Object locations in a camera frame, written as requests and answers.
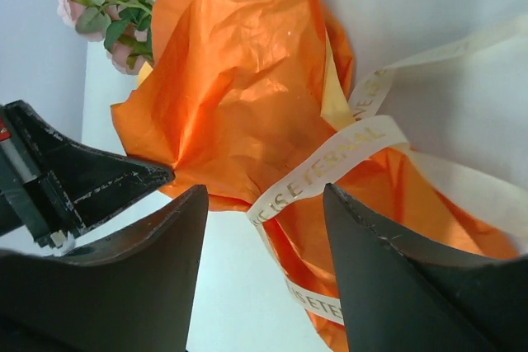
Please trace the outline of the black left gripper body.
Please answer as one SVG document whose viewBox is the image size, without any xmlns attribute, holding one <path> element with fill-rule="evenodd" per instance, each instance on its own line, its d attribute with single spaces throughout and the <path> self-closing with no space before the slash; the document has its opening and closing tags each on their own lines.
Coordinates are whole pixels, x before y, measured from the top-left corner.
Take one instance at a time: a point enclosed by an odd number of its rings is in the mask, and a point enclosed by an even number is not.
<svg viewBox="0 0 528 352">
<path fill-rule="evenodd" d="M 41 247 L 63 247 L 76 213 L 55 174 L 37 161 L 21 126 L 1 107 L 1 234 L 24 226 Z"/>
</svg>

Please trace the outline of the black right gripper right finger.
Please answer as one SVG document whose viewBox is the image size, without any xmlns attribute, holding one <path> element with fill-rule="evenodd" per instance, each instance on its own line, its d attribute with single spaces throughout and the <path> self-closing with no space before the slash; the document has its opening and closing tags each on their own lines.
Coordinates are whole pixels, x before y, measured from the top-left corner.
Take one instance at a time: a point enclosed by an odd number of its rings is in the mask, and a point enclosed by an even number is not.
<svg viewBox="0 0 528 352">
<path fill-rule="evenodd" d="M 525 256 L 440 244 L 333 184 L 323 207 L 350 350 L 526 350 Z"/>
</svg>

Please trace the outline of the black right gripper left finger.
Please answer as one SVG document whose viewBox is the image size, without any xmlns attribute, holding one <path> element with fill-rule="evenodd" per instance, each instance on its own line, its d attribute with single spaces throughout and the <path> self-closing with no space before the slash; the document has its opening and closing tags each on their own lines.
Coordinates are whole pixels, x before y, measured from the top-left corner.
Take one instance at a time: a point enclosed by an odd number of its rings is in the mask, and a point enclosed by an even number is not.
<svg viewBox="0 0 528 352">
<path fill-rule="evenodd" d="M 2 350 L 185 350 L 208 203 L 196 185 L 66 256 L 2 251 Z"/>
</svg>

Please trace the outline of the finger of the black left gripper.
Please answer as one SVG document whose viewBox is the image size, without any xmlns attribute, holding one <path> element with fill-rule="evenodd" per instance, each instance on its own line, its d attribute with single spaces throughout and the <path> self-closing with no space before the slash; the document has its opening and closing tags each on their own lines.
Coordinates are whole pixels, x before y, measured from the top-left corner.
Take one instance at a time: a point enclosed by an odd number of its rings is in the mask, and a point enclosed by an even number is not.
<svg viewBox="0 0 528 352">
<path fill-rule="evenodd" d="M 75 237 L 90 232 L 146 195 L 172 181 L 162 164 L 105 152 L 80 144 L 45 122 L 24 101 L 5 105 L 21 126 L 37 161 L 51 170 L 71 199 Z"/>
</svg>

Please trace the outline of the cream printed ribbon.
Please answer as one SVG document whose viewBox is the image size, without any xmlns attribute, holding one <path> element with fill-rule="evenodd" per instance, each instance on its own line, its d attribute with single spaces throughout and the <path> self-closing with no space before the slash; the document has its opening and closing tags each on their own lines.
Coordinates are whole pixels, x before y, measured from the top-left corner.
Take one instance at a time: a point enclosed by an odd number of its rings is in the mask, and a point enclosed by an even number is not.
<svg viewBox="0 0 528 352">
<path fill-rule="evenodd" d="M 481 171 L 412 150 L 395 121 L 378 113 L 398 70 L 459 60 L 526 35 L 527 17 L 521 15 L 376 70 L 359 81 L 351 94 L 342 90 L 332 45 L 327 43 L 320 116 L 336 132 L 295 169 L 270 186 L 247 212 L 247 218 L 255 225 L 270 255 L 274 259 L 279 257 L 270 243 L 265 223 L 293 203 L 321 195 L 326 184 L 341 180 L 359 164 L 386 148 L 392 148 L 411 163 L 415 172 L 450 208 L 476 218 L 484 225 L 483 229 L 471 232 L 474 243 L 478 243 L 489 230 L 494 230 L 515 249 L 526 246 L 526 190 Z"/>
</svg>

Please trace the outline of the orange flower bouquet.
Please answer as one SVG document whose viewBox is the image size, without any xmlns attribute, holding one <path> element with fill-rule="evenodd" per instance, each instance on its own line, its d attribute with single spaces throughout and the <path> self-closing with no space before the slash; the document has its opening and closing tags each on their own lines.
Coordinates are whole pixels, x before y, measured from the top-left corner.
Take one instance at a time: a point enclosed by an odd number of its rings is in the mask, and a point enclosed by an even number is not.
<svg viewBox="0 0 528 352">
<path fill-rule="evenodd" d="M 357 84 L 347 34 L 322 0 L 57 3 L 66 25 L 102 43 L 114 67 L 139 80 L 111 107 L 125 152 L 171 167 L 175 179 L 162 188 L 169 197 L 204 185 L 213 211 L 247 217 L 270 186 L 335 134 L 320 116 L 327 43 L 343 92 Z M 392 148 L 333 184 L 440 244 L 493 259 L 520 255 L 494 230 L 474 243 L 471 232 L 484 225 L 450 208 Z M 331 350 L 346 350 L 323 193 L 293 203 L 264 228 L 292 298 Z"/>
</svg>

